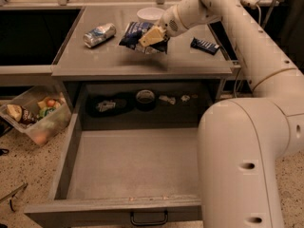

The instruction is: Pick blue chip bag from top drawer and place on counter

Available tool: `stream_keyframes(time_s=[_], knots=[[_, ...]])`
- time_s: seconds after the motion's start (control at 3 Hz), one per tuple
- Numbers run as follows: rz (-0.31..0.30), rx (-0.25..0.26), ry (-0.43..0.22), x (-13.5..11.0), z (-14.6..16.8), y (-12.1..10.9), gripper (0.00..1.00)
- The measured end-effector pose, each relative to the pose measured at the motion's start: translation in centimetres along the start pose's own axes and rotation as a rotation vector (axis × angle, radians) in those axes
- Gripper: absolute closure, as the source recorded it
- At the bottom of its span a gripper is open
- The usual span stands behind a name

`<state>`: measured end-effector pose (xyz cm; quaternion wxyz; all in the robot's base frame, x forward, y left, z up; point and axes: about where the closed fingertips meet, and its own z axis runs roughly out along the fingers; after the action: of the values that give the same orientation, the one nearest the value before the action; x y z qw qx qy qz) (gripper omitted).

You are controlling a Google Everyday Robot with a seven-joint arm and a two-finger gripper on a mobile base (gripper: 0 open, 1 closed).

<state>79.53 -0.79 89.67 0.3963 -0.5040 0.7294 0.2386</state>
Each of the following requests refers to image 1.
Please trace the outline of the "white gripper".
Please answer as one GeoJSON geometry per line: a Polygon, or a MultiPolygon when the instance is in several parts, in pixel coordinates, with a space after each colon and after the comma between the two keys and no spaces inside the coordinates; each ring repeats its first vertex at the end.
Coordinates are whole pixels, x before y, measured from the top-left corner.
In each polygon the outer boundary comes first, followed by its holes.
{"type": "Polygon", "coordinates": [[[167,9],[157,22],[146,32],[139,43],[143,47],[157,44],[168,37],[177,37],[194,27],[203,15],[200,0],[181,0],[178,4],[167,9]]]}

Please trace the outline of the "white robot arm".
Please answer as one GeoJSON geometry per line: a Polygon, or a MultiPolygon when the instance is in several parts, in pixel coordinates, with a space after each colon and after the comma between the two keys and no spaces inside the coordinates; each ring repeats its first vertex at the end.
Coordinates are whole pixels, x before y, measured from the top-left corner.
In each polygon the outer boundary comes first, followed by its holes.
{"type": "Polygon", "coordinates": [[[182,0],[140,40],[143,47],[218,18],[253,95],[213,104],[199,123],[204,228],[284,228],[276,159],[304,143],[304,75],[240,0],[182,0]]]}

